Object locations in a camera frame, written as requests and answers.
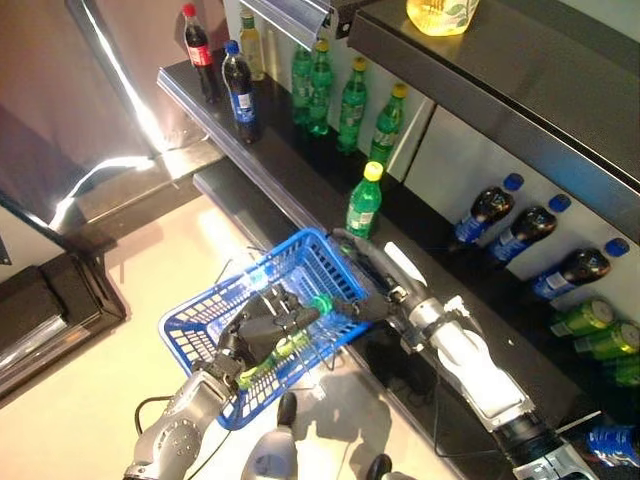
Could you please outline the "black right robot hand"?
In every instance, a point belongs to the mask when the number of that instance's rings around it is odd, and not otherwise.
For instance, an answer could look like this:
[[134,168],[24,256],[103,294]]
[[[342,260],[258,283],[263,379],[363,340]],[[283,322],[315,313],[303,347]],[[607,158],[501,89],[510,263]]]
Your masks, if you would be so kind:
[[333,309],[355,323],[385,322],[397,310],[390,299],[395,282],[389,273],[390,262],[383,259],[383,251],[370,240],[354,235],[343,228],[328,234],[341,253],[364,275],[367,294],[353,301],[333,300]]

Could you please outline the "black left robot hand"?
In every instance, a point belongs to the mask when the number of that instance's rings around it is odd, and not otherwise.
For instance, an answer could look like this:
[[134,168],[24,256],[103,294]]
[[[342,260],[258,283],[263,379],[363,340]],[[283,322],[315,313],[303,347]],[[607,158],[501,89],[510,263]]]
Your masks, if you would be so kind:
[[249,370],[263,363],[281,339],[305,329],[320,316],[317,308],[305,307],[288,291],[256,294],[224,328],[217,349]]

